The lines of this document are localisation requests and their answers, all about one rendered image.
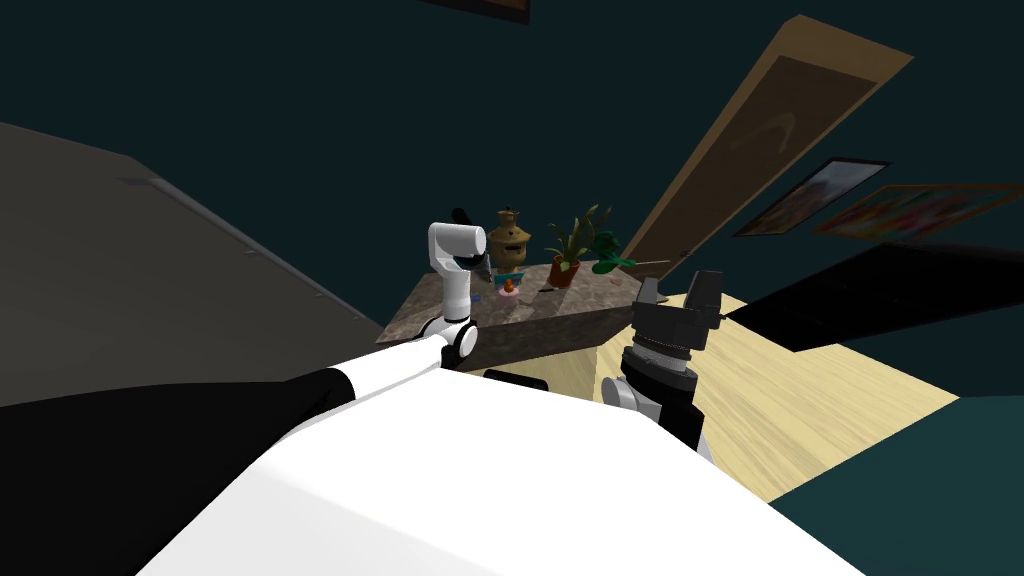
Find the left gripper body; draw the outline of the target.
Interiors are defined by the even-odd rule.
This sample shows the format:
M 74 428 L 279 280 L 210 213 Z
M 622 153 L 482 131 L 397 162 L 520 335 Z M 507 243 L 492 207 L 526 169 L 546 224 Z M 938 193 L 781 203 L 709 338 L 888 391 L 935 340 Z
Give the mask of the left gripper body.
M 455 208 L 451 212 L 452 220 L 458 225 L 471 227 L 473 222 L 463 208 Z M 463 269 L 469 270 L 480 277 L 485 282 L 493 282 L 490 271 L 490 255 L 487 251 L 483 254 L 472 257 L 454 256 L 456 262 Z

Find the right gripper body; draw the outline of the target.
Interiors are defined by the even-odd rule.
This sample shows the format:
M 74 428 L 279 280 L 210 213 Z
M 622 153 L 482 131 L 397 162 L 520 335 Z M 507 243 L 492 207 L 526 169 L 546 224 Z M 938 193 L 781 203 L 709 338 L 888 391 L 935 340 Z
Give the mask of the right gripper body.
M 709 333 L 720 327 L 721 304 L 695 308 L 634 302 L 634 338 L 662 347 L 706 349 Z

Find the brass urn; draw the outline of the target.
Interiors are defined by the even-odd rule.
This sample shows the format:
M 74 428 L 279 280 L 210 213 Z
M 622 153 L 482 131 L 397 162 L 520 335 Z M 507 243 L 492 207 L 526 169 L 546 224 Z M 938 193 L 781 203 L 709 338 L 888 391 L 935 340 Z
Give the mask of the brass urn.
M 490 263 L 499 274 L 516 273 L 526 258 L 531 236 L 517 223 L 519 212 L 510 206 L 497 212 L 499 225 L 487 235 Z

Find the brown marble table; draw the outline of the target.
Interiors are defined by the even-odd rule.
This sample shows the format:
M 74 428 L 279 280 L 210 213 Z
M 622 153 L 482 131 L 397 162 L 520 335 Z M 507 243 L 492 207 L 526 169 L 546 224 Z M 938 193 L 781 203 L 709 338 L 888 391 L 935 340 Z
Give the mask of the brown marble table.
M 547 286 L 550 266 L 522 268 L 516 306 L 503 303 L 498 287 L 472 272 L 470 294 L 481 296 L 471 302 L 477 343 L 458 364 L 444 354 L 442 366 L 473 371 L 604 344 L 631 324 L 641 282 L 618 269 L 595 275 L 592 266 L 583 262 L 569 288 L 547 293 L 537 291 Z

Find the dark green leafy plant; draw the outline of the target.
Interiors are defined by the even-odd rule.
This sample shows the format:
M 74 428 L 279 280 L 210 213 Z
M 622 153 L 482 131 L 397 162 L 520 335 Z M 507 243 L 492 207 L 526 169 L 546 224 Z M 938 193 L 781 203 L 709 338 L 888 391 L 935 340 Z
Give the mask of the dark green leafy plant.
M 611 231 L 597 233 L 589 247 L 589 251 L 598 258 L 598 261 L 592 266 L 592 272 L 595 275 L 604 275 L 615 268 L 635 266 L 635 260 L 624 259 L 618 255 L 618 240 Z

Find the potted plant in red pot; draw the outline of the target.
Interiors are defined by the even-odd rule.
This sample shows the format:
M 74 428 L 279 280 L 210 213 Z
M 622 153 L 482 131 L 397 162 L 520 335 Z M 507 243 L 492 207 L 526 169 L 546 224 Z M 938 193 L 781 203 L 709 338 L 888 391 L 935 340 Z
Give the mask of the potted plant in red pot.
M 547 251 L 555 254 L 547 279 L 547 283 L 551 287 L 567 289 L 571 286 L 581 266 L 582 256 L 592 250 L 597 234 L 601 231 L 612 210 L 611 207 L 607 207 L 602 215 L 594 219 L 598 208 L 599 205 L 595 204 L 582 217 L 574 218 L 570 233 L 565 233 L 557 224 L 549 224 L 558 241 L 557 248 L 547 248 Z

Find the black framed picture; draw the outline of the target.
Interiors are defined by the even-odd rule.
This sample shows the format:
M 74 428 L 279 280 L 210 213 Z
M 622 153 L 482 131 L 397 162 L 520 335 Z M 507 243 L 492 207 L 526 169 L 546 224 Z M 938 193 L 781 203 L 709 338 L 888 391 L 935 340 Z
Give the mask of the black framed picture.
M 829 158 L 733 236 L 785 235 L 890 165 L 890 161 Z

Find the brown wooden door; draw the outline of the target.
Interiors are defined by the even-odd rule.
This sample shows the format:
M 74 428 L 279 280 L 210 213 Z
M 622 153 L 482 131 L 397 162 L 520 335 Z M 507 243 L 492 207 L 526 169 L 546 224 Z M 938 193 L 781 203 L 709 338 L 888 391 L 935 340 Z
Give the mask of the brown wooden door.
M 623 255 L 664 278 L 912 57 L 819 20 L 786 20 Z

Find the black flat furniture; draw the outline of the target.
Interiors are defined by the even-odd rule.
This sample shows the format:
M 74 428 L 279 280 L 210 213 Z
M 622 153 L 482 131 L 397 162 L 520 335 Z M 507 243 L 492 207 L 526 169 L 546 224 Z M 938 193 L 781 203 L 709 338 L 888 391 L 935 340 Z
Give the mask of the black flat furniture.
M 791 352 L 1024 304 L 1024 251 L 883 243 L 729 313 Z

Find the dark framed picture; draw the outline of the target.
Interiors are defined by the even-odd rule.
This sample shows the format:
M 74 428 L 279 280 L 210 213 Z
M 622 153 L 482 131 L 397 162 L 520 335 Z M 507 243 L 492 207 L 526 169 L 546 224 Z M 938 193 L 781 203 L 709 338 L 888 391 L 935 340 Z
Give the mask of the dark framed picture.
M 435 6 L 488 18 L 528 25 L 531 0 L 418 0 Z

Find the colourful brown framed picture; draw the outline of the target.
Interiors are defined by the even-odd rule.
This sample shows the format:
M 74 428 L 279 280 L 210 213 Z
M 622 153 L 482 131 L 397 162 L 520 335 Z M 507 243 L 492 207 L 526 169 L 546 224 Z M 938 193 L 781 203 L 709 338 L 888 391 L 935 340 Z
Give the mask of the colourful brown framed picture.
M 1024 186 L 885 186 L 813 232 L 870 242 L 921 240 L 1024 197 Z

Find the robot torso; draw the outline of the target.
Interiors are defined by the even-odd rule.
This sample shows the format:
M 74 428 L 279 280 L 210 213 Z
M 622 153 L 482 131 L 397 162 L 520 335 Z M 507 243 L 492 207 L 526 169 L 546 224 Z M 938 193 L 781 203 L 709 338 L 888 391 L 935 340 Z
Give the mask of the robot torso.
M 648 417 L 433 370 L 295 429 L 138 576 L 862 576 Z

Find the large grey cabinet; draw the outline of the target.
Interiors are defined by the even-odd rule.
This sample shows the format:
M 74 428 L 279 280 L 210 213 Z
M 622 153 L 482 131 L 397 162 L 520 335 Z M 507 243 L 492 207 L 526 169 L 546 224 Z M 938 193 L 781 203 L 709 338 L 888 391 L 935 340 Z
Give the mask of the large grey cabinet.
M 0 123 L 0 407 L 282 381 L 380 332 L 138 161 Z

